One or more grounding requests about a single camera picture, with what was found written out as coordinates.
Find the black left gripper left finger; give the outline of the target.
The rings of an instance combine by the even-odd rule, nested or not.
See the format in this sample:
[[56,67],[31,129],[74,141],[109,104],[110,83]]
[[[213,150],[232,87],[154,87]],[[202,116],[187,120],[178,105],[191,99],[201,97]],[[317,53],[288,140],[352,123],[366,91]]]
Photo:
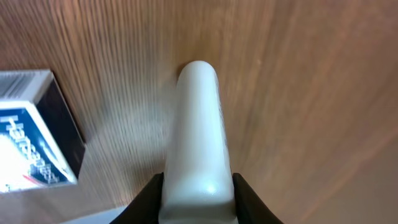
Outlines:
[[154,175],[110,224],[159,224],[164,173]]

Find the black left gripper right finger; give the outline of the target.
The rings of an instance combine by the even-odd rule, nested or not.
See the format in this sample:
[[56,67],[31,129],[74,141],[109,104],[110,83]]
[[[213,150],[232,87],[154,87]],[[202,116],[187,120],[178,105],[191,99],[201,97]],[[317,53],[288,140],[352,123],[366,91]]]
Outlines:
[[233,174],[234,201],[239,224],[283,224],[239,173]]

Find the small hand sanitizer bottle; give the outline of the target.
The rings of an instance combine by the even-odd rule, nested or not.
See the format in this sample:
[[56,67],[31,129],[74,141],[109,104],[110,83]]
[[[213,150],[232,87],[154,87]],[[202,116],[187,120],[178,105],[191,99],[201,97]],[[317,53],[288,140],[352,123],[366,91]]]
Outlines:
[[205,61],[177,81],[174,138],[167,152],[160,223],[237,223],[218,77]]

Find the white Hansaplast plaster box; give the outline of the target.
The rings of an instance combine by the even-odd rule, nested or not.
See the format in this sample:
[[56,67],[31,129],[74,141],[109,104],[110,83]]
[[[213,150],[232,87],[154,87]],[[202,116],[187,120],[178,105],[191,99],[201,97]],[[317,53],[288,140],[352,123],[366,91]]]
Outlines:
[[51,70],[1,72],[1,193],[78,182],[85,139]]

